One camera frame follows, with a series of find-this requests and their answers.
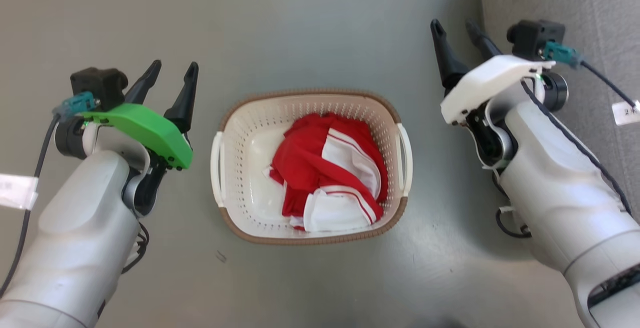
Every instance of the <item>gray arm casing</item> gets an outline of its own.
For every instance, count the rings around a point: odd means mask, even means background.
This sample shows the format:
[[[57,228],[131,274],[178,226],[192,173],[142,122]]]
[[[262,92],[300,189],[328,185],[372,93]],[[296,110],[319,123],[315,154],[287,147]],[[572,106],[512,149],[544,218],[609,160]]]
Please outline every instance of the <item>gray arm casing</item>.
[[[121,156],[101,151],[64,183],[0,300],[2,328],[96,324],[139,231],[122,202],[129,171]]]
[[[530,228],[535,257],[565,276],[585,326],[638,326],[637,284],[591,310],[587,300],[601,283],[640,264],[640,227],[599,169],[533,102],[510,109],[505,123],[518,150],[499,183]],[[621,297],[624,304],[612,303]]]

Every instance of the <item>white fabric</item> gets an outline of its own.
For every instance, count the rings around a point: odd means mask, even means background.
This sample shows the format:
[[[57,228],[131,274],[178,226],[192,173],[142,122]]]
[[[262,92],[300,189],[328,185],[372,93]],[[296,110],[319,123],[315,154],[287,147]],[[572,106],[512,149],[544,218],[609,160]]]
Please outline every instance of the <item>white fabric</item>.
[[[322,158],[353,174],[374,198],[378,198],[382,188],[380,171],[352,137],[329,129],[322,148]],[[263,174],[269,177],[272,169],[267,168]],[[284,182],[285,194],[286,190],[287,182]],[[304,216],[291,216],[289,222],[293,227],[304,228],[307,232],[326,232],[362,228],[375,221],[375,212],[357,189],[323,186],[307,196]]]
[[[313,195],[310,194],[306,199],[303,221],[307,232],[348,230],[371,224],[364,212],[365,208],[362,207],[362,203],[366,203],[364,199],[359,198],[355,189],[331,186],[335,191],[325,191],[325,188],[327,187],[316,189]]]
[[[329,129],[329,135],[322,148],[322,158],[349,171],[358,178],[377,199],[382,180],[375,162],[350,136],[336,129]]]

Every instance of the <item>red clothing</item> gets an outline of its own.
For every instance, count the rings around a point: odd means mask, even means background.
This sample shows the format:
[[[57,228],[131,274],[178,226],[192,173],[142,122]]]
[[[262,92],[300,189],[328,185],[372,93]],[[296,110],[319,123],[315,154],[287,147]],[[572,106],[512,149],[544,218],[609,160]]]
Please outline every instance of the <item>red clothing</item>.
[[[387,198],[387,168],[365,122],[333,113],[325,116],[310,114],[295,121],[284,136],[270,172],[270,177],[277,182],[286,182],[283,216],[302,217],[307,198],[319,187],[346,186],[358,191],[365,200],[361,205],[370,207],[369,213],[365,207],[362,209],[372,224],[382,217],[380,203]],[[370,188],[354,174],[323,158],[328,137],[349,145],[375,163],[380,177],[377,196],[374,197],[376,192],[372,194]]]

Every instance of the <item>brown basket rim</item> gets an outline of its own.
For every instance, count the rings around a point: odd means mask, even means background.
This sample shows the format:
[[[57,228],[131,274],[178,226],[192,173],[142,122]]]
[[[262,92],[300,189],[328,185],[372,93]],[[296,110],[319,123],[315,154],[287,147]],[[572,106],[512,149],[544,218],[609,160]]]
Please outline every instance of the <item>brown basket rim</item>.
[[[391,117],[393,118],[393,122],[398,124],[402,121],[400,120],[400,114],[398,111],[391,105],[391,103],[385,99],[384,97],[371,93],[370,91],[365,90],[357,90],[357,89],[343,89],[343,88],[311,88],[311,89],[290,89],[290,90],[281,90],[281,91],[273,91],[270,93],[262,93],[262,94],[252,94],[235,103],[231,109],[222,117],[220,121],[219,131],[224,132],[227,123],[229,122],[229,118],[231,115],[237,111],[240,107],[245,104],[249,104],[251,102],[257,102],[258,100],[267,100],[272,98],[283,98],[283,97],[293,97],[296,95],[358,95],[360,97],[371,98],[376,100],[378,103],[382,104],[384,108],[391,113]]]
[[[262,93],[249,95],[249,97],[240,100],[235,103],[231,109],[222,117],[220,121],[219,131],[224,132],[227,123],[229,122],[229,118],[231,115],[237,111],[240,107],[245,104],[256,102],[258,100],[266,100],[272,98],[282,98],[282,97],[291,97],[296,95],[357,95],[365,98],[370,98],[376,100],[384,108],[389,111],[391,117],[393,117],[393,122],[398,124],[402,121],[400,120],[400,115],[396,111],[396,109],[391,105],[391,103],[385,99],[384,97],[371,93],[370,91],[364,90],[356,90],[356,89],[342,89],[342,88],[313,88],[313,89],[290,89],[283,91],[274,91],[270,93]],[[352,234],[343,234],[340,236],[330,236],[330,237],[319,237],[319,238],[299,238],[299,239],[290,239],[290,238],[269,238],[269,237],[257,237],[252,236],[251,234],[247,234],[233,222],[231,216],[229,216],[229,212],[226,207],[219,208],[220,214],[222,215],[222,219],[227,224],[227,226],[231,229],[231,232],[235,233],[238,237],[249,241],[251,243],[256,244],[272,244],[272,245],[314,245],[314,244],[333,244],[333,243],[343,243],[346,241],[355,241],[360,239],[367,239],[370,237],[375,237],[382,235],[387,232],[387,230],[394,227],[396,223],[400,220],[402,215],[405,213],[405,208],[407,206],[407,197],[403,196],[400,198],[400,203],[398,205],[398,209],[393,214],[393,217],[381,227],[378,227],[374,230],[368,230],[366,232],[352,233]]]

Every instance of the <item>black cable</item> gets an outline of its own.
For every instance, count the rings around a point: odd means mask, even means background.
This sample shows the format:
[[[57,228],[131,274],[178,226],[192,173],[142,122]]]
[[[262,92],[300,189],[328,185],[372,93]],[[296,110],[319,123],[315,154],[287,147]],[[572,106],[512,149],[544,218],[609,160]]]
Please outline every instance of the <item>black cable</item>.
[[[500,230],[502,230],[502,232],[504,232],[510,237],[516,237],[518,239],[526,239],[531,237],[531,232],[519,234],[519,233],[514,233],[509,229],[507,229],[507,227],[505,227],[505,225],[502,223],[503,221],[500,220],[500,216],[502,215],[502,213],[503,211],[501,211],[500,209],[498,209],[498,211],[495,212],[495,222],[498,223],[498,227],[500,228]]]
[[[509,196],[507,195],[503,187],[500,184],[498,184],[498,178],[496,177],[496,174],[493,173],[493,171],[491,173],[491,182],[493,182],[494,187],[498,189],[498,191],[502,193],[503,196],[505,196],[506,198],[509,198]]]
[[[562,132],[565,138],[574,143],[578,150],[580,150],[582,154],[585,154],[585,156],[589,158],[589,161],[591,161],[591,163],[600,170],[606,180],[611,183],[613,190],[620,196],[620,202],[622,202],[622,205],[624,205],[624,209],[626,210],[626,212],[628,212],[629,215],[632,215],[631,208],[629,207],[629,201],[627,200],[627,197],[624,195],[625,193],[622,191],[622,188],[620,187],[620,185],[618,185],[618,182],[616,182],[613,176],[611,176],[611,174],[598,161],[598,159],[596,159],[596,157],[594,157],[594,155],[589,150],[587,150],[576,138],[574,138],[574,135],[571,134],[567,129],[565,129],[565,126],[562,125],[562,123],[560,123],[558,119],[556,119],[555,116],[553,116],[553,114],[551,114],[551,112],[549,112],[549,110],[538,99],[536,99],[535,95],[533,95],[533,92],[529,89],[527,84],[523,80],[521,80],[520,83],[522,84],[522,88],[524,88],[526,94],[531,98],[531,100],[533,100],[537,108],[542,111],[542,114],[544,114],[551,121],[551,123]]]
[[[36,171],[33,174],[34,177],[39,178],[42,165],[44,164],[44,157],[47,154],[47,148],[49,147],[49,141],[51,140],[51,136],[53,135],[53,130],[56,127],[56,124],[60,120],[60,115],[55,114],[53,119],[51,120],[51,124],[48,126],[48,130],[46,131],[46,135],[44,137],[44,141],[42,142],[42,147],[40,149],[40,155],[38,157],[38,164],[36,164]],[[2,283],[2,288],[0,288],[0,297],[5,295],[7,288],[9,287],[9,283],[11,282],[14,274],[16,273],[16,269],[18,268],[18,262],[20,262],[20,257],[23,254],[22,250],[25,247],[25,240],[27,238],[27,230],[29,229],[29,218],[32,215],[32,211],[29,209],[25,209],[24,217],[22,218],[22,229],[20,231],[20,238],[18,239],[18,247],[15,249],[16,253],[13,257],[13,262],[11,263],[11,268],[9,268],[9,273],[6,274],[5,282]]]
[[[126,265],[126,267],[124,267],[122,269],[122,273],[127,273],[128,271],[131,270],[131,268],[133,268],[136,264],[138,264],[138,262],[140,262],[140,260],[142,260],[142,257],[145,256],[146,250],[147,250],[147,245],[149,244],[149,231],[147,230],[147,228],[138,221],[138,224],[140,224],[140,228],[142,230],[142,232],[144,232],[144,236],[142,236],[142,234],[138,234],[137,236],[139,236],[142,241],[138,241],[137,245],[139,246],[138,253],[137,253],[137,257],[135,257],[135,259],[128,265]]]
[[[596,68],[594,68],[592,65],[590,65],[586,61],[580,62],[580,65],[587,68],[587,70],[592,72],[595,76],[597,76],[600,80],[607,84],[620,98],[626,101],[626,103],[629,104],[631,108],[634,108],[636,106],[636,103],[633,100],[627,97],[627,95],[623,93],[622,90],[620,90],[615,84],[613,84],[611,80],[602,75],[601,72],[597,71]]]

